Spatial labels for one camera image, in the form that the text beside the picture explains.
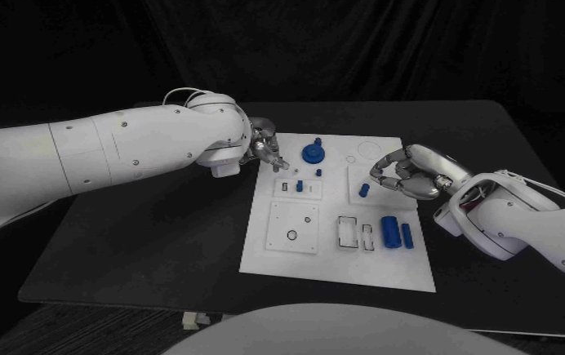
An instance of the black curtain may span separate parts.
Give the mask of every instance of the black curtain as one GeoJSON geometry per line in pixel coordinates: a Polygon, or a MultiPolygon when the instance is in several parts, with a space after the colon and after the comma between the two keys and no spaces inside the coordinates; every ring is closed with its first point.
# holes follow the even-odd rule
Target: black curtain
{"type": "Polygon", "coordinates": [[[276,101],[406,98],[446,0],[146,2],[185,83],[276,101]]]}

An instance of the blue object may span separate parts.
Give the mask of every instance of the blue object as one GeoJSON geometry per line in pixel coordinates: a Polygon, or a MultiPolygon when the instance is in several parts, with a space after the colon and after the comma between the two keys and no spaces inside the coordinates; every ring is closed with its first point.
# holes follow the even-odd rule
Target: blue object
{"type": "Polygon", "coordinates": [[[404,246],[407,247],[407,249],[414,249],[413,233],[410,232],[410,224],[403,223],[401,229],[403,229],[404,246]]]}
{"type": "Polygon", "coordinates": [[[370,188],[371,188],[370,184],[364,184],[362,190],[360,191],[360,196],[361,197],[368,197],[370,188]]]}
{"type": "Polygon", "coordinates": [[[383,225],[383,239],[386,247],[396,249],[403,246],[401,230],[399,229],[399,221],[396,216],[384,216],[381,219],[383,225]]]}
{"type": "Polygon", "coordinates": [[[322,148],[322,139],[318,137],[315,140],[315,144],[309,144],[303,149],[303,159],[312,164],[316,165],[325,160],[326,151],[322,148]]]}

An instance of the white board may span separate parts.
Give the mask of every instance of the white board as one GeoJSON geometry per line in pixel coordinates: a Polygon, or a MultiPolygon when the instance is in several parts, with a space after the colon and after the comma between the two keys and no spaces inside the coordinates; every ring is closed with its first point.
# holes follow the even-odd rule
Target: white board
{"type": "MultiPolygon", "coordinates": [[[[401,193],[388,191],[370,179],[371,167],[384,155],[401,148],[401,139],[288,133],[279,133],[277,137],[280,152],[292,168],[289,171],[275,173],[270,165],[264,162],[260,165],[240,271],[436,292],[417,201],[401,193]],[[318,165],[312,165],[303,160],[302,152],[316,137],[322,138],[326,157],[318,165]],[[322,176],[316,176],[318,169],[324,171],[322,176]],[[280,179],[286,180],[288,187],[295,188],[293,191],[296,191],[299,180],[305,181],[305,185],[308,181],[321,182],[322,200],[318,198],[318,193],[312,195],[312,198],[306,198],[305,195],[299,198],[283,197],[282,192],[276,191],[283,184],[280,179]],[[371,185],[367,198],[360,196],[364,183],[371,185]],[[276,224],[275,219],[272,220],[275,202],[292,204],[288,205],[289,215],[298,211],[295,204],[318,207],[318,249],[315,251],[295,246],[298,244],[293,242],[299,238],[289,239],[289,231],[295,227],[286,226],[302,223],[302,212],[292,219],[285,219],[283,224],[276,224]],[[339,246],[341,216],[357,218],[361,247],[355,250],[345,250],[339,246]],[[386,247],[381,228],[384,216],[396,216],[400,225],[410,223],[414,249],[407,249],[404,246],[397,249],[386,247]],[[371,235],[364,234],[364,229],[370,232],[368,226],[371,226],[371,235]],[[277,238],[276,244],[282,245],[279,250],[269,249],[267,238],[272,240],[270,243],[277,238]],[[364,239],[373,240],[375,251],[364,249],[364,239]]],[[[396,176],[396,168],[391,166],[384,174],[396,176]]],[[[309,237],[309,245],[312,245],[315,242],[312,233],[309,237]]]]}

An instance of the floor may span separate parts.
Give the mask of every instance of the floor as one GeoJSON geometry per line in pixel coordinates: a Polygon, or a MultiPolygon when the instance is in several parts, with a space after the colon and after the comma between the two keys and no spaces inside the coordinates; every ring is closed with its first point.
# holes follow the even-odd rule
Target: floor
{"type": "MultiPolygon", "coordinates": [[[[213,322],[221,317],[211,316],[213,322]]],[[[184,330],[182,319],[181,312],[45,304],[0,337],[0,353],[158,355],[195,334],[184,330]]],[[[531,355],[565,353],[565,339],[485,335],[531,355]]]]}

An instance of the robotic hand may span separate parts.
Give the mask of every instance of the robotic hand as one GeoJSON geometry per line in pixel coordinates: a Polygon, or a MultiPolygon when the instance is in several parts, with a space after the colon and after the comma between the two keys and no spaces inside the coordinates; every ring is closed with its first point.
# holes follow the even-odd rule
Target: robotic hand
{"type": "Polygon", "coordinates": [[[228,95],[191,90],[185,106],[164,103],[0,129],[0,226],[63,197],[194,162],[211,167],[214,177],[239,174],[256,158],[276,171],[289,169],[272,121],[249,118],[228,95]]]}
{"type": "Polygon", "coordinates": [[[465,234],[491,256],[508,260],[528,246],[565,272],[565,210],[527,181],[565,197],[558,189],[508,171],[473,175],[446,155],[414,144],[394,151],[371,169],[373,180],[407,196],[452,196],[435,214],[436,223],[458,237],[465,234]],[[383,169],[394,162],[400,179],[383,169]]]}

